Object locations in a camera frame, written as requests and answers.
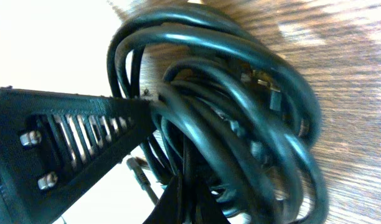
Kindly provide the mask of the black USB cable blue plug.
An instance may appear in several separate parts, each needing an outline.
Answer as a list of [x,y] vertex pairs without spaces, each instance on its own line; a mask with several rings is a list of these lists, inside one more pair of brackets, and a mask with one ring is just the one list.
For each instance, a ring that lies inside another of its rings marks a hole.
[[202,179],[229,220],[324,223],[329,199],[311,154],[322,114],[302,75],[226,14],[203,4],[145,8],[123,16],[107,51],[114,96],[140,97],[149,45],[188,47],[190,57],[164,72],[151,118],[161,133],[142,141],[165,189],[183,176],[183,223],[195,223],[195,183]]

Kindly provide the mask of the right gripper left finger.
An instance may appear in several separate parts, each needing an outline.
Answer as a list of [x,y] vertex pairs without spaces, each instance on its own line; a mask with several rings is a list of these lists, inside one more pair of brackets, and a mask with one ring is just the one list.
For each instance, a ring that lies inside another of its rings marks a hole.
[[182,224],[184,218],[183,176],[175,175],[143,224]]

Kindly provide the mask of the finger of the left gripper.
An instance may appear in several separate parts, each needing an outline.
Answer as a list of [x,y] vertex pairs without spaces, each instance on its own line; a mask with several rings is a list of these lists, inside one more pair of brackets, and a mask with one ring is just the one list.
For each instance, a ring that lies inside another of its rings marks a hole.
[[0,223],[52,223],[152,132],[149,102],[0,88]]

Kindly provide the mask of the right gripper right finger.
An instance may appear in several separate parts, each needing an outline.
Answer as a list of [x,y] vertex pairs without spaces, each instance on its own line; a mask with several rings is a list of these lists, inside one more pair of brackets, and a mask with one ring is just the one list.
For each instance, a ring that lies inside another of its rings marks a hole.
[[230,224],[202,179],[195,183],[195,223]]

